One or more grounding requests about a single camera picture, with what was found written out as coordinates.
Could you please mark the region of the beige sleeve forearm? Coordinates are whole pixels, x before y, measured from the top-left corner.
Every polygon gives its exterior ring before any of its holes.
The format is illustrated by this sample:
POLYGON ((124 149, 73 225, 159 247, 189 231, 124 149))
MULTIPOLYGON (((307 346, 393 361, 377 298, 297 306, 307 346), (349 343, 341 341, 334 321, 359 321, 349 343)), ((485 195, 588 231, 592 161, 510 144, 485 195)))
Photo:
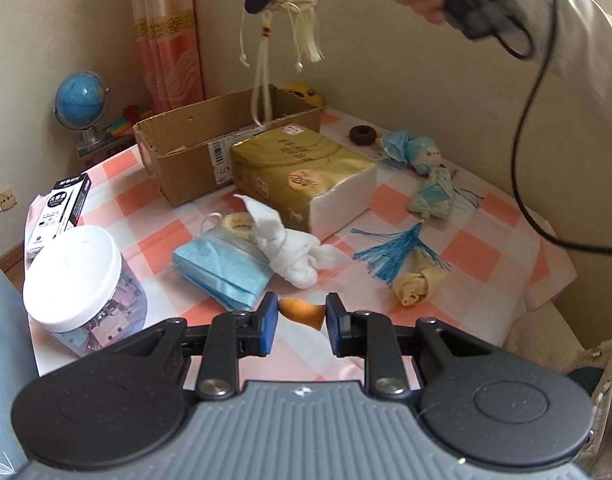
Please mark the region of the beige sleeve forearm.
POLYGON ((515 14, 542 58, 552 51, 555 73, 612 84, 612 14, 595 0, 499 0, 515 14))

